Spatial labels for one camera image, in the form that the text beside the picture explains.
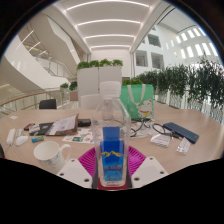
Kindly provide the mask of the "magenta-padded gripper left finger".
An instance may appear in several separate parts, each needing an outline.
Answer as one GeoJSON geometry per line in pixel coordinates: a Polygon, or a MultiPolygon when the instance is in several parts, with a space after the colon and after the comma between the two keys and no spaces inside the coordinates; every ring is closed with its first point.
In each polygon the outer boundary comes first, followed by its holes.
{"type": "Polygon", "coordinates": [[[96,189],[98,171],[95,149],[91,148],[78,159],[71,158],[58,172],[58,176],[81,187],[96,189]]]}

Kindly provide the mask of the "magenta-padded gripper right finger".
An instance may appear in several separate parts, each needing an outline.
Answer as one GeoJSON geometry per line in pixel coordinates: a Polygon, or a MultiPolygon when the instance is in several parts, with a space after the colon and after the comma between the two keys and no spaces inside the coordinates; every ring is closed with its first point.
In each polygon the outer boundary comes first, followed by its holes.
{"type": "Polygon", "coordinates": [[[155,157],[146,157],[133,147],[129,148],[128,171],[133,188],[143,187],[168,175],[155,157]]]}

